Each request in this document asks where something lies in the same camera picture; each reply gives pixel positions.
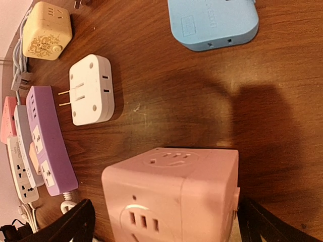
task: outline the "power cord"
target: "power cord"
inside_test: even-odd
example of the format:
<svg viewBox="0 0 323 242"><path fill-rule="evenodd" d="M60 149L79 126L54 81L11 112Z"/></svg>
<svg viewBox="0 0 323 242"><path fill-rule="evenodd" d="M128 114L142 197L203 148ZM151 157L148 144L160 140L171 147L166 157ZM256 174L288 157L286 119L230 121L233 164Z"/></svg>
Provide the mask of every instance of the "power cord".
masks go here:
<svg viewBox="0 0 323 242"><path fill-rule="evenodd" d="M37 220L36 220L36 209L32 205L32 203L22 204L18 209L19 214L26 221L29 223L32 232L36 233L39 231Z"/></svg>
<svg viewBox="0 0 323 242"><path fill-rule="evenodd" d="M65 201L61 204L61 211L63 214L66 214L68 211L70 211L72 208L74 208L77 203L73 202L73 192L63 193ZM99 240L93 238L92 242L100 242Z"/></svg>
<svg viewBox="0 0 323 242"><path fill-rule="evenodd" d="M23 18L20 27L19 27L19 40L14 48L14 52L13 52L13 82L11 85L11 90L16 91L16 95L18 98L18 101L20 101L20 95L19 95L19 88L20 88L20 84L21 82L25 82L25 84L27 83L26 81L23 81L23 79L29 79L29 78L23 78L22 75L24 74L25 76L29 75L28 71L27 71L27 62L28 62L28 58L25 57L23 55L22 52L22 38L23 38L23 31L24 31L24 27L26 25L27 19L30 15L32 11L32 8L30 8L25 17Z"/></svg>

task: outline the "wood grain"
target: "wood grain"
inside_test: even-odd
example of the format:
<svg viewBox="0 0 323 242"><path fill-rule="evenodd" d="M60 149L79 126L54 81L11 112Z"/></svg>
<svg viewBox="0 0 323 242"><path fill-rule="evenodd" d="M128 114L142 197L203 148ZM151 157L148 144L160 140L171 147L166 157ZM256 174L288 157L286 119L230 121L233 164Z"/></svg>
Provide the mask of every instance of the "wood grain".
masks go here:
<svg viewBox="0 0 323 242"><path fill-rule="evenodd" d="M78 195L95 206L99 238L114 241L103 169L154 147L184 146L238 149L242 193L323 240L322 1L258 0L251 43L202 53L174 39L167 1L93 0L79 10L72 0L48 2L70 11L74 38L59 60L30 60L32 84L53 87ZM117 110L112 121L76 127L70 107L58 107L68 95L57 93L90 53L112 64ZM4 66L8 83L11 72ZM61 216L62 197L40 193L44 227Z"/></svg>

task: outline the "plug prong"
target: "plug prong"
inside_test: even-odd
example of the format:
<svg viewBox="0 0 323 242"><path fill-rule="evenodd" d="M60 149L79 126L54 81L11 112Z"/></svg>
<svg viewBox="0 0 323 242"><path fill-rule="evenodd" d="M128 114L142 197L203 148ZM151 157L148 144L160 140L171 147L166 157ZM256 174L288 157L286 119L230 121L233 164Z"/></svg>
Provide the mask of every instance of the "plug prong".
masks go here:
<svg viewBox="0 0 323 242"><path fill-rule="evenodd" d="M61 103L59 106L65 106L65 105L70 105L71 103L70 102L66 102L66 103Z"/></svg>
<svg viewBox="0 0 323 242"><path fill-rule="evenodd" d="M69 93L69 92L70 92L70 90L65 91L65 92L60 92L59 95L63 95L63 94Z"/></svg>

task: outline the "yellow cube power socket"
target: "yellow cube power socket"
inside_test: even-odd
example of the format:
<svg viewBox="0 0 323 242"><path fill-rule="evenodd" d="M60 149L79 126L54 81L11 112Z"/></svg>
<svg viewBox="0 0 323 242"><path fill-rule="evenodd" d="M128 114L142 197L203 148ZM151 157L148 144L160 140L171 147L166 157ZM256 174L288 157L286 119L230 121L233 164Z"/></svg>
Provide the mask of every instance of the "yellow cube power socket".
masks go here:
<svg viewBox="0 0 323 242"><path fill-rule="evenodd" d="M23 31L26 57L57 59L73 37L70 14L66 9L38 2Z"/></svg>

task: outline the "pink power strip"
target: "pink power strip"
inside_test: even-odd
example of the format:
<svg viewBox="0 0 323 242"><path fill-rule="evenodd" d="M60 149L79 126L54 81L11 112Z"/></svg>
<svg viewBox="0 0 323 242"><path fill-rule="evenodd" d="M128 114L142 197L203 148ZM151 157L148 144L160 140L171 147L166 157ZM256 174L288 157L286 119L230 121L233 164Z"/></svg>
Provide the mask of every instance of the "pink power strip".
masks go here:
<svg viewBox="0 0 323 242"><path fill-rule="evenodd" d="M225 242L240 188L238 151L156 148L107 167L116 242Z"/></svg>
<svg viewBox="0 0 323 242"><path fill-rule="evenodd" d="M4 110L2 113L2 121L1 121L1 142L7 144L7 138L11 136L16 136L16 126L15 126L15 118L14 112L15 107L17 106L16 97L6 97Z"/></svg>

